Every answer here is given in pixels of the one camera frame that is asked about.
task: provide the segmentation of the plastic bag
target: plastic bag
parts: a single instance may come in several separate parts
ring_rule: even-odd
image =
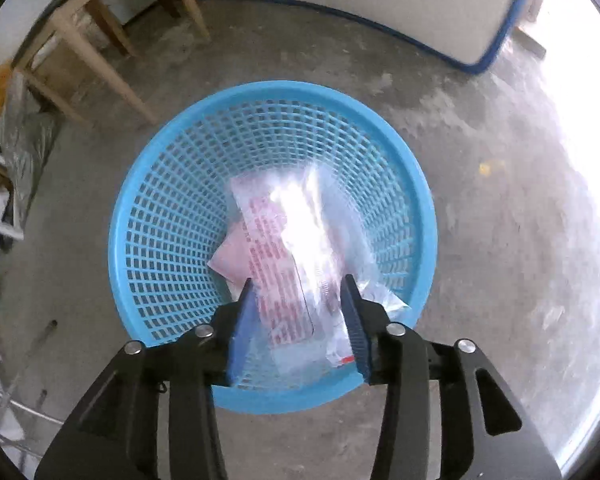
[[[14,185],[14,225],[24,225],[46,158],[58,132],[58,122],[40,112],[24,77],[15,72],[0,115],[0,147]]]
[[[233,293],[251,277],[278,370],[352,361],[340,282],[353,274],[365,299],[404,303],[381,283],[360,213],[330,168],[309,164],[242,174],[229,182],[239,214],[208,265]]]

